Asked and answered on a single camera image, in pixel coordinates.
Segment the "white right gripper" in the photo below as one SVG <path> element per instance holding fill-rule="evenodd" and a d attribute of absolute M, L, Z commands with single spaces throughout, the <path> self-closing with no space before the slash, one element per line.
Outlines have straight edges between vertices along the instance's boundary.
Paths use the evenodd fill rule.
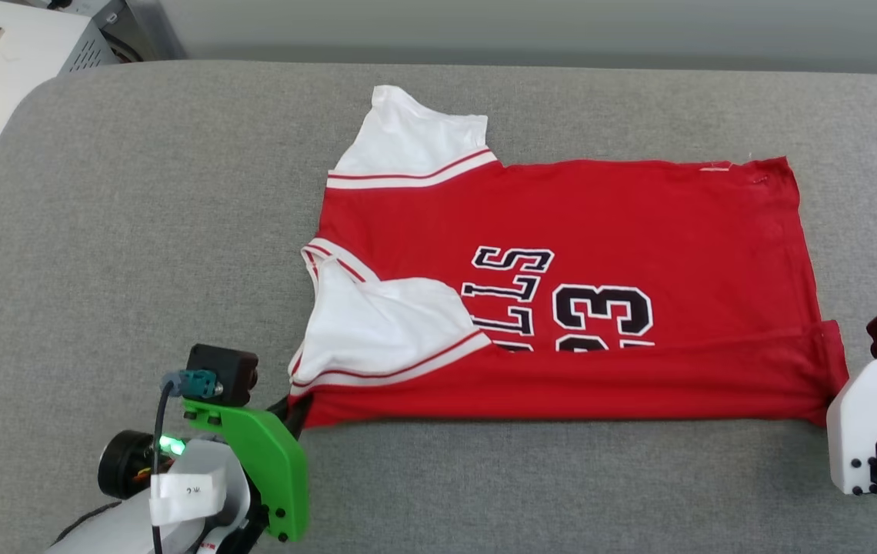
<path fill-rule="evenodd" d="M 877 456 L 877 360 L 851 376 L 828 407 L 832 483 L 846 495 L 870 491 L 869 459 Z"/>

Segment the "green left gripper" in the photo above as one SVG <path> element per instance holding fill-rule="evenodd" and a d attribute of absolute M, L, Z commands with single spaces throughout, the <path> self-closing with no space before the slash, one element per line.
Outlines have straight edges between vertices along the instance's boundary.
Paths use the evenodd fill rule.
<path fill-rule="evenodd" d="M 313 395 L 283 396 L 266 410 L 183 400 L 193 428 L 224 439 L 248 482 L 245 520 L 228 542 L 257 542 L 269 534 L 299 541 L 309 527 L 308 460 L 298 439 Z"/>

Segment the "red white basketball jersey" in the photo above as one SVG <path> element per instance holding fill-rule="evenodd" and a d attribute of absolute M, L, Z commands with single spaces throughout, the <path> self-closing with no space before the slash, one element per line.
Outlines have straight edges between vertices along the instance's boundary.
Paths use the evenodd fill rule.
<path fill-rule="evenodd" d="M 305 424 L 803 420 L 848 379 L 784 158 L 503 165 L 378 85 L 302 248 Z"/>

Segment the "white appliance box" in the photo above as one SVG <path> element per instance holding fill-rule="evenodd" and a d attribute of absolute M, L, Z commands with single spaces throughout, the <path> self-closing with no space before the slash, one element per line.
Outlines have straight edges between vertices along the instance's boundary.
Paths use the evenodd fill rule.
<path fill-rule="evenodd" d="M 29 92 L 50 78 L 119 63 L 101 29 L 115 12 L 91 0 L 0 0 L 0 133 Z"/>

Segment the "white backdrop panel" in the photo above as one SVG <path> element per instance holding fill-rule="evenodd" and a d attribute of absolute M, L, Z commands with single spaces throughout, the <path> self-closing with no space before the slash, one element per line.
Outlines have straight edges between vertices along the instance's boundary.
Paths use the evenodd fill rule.
<path fill-rule="evenodd" d="M 877 0 L 154 0 L 192 59 L 877 74 Z"/>

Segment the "grey metal panel frame leg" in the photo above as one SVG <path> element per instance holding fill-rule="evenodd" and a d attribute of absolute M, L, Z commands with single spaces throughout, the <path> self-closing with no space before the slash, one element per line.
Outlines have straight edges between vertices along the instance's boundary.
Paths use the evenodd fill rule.
<path fill-rule="evenodd" d="M 175 34 L 165 13 L 165 0 L 125 0 L 137 27 L 148 39 L 158 60 L 186 59 L 181 39 Z"/>

